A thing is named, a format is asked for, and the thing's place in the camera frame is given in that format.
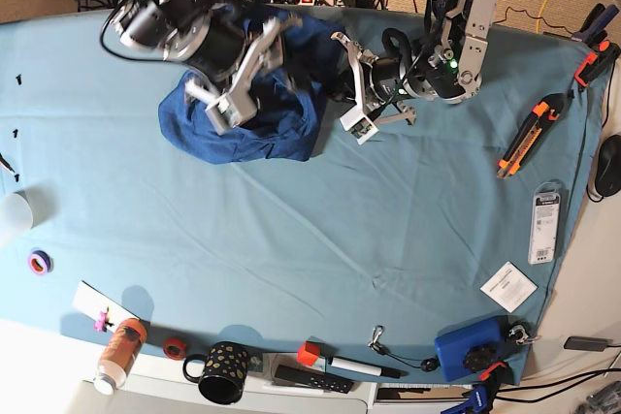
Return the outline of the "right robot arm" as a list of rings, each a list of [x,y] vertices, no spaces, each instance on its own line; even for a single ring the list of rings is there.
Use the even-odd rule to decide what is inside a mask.
[[[184,95],[205,104],[223,135],[261,112],[252,83],[284,65],[284,34],[301,24],[269,13],[263,0],[120,0],[103,26],[126,47],[193,72]]]

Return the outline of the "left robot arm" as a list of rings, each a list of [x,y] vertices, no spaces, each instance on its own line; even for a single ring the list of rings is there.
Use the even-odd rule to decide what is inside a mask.
[[[481,68],[497,0],[426,0],[423,34],[410,39],[396,28],[382,32],[384,54],[378,56],[342,32],[332,40],[345,50],[354,105],[340,119],[358,143],[380,125],[414,123],[408,99],[459,104],[481,85]]]

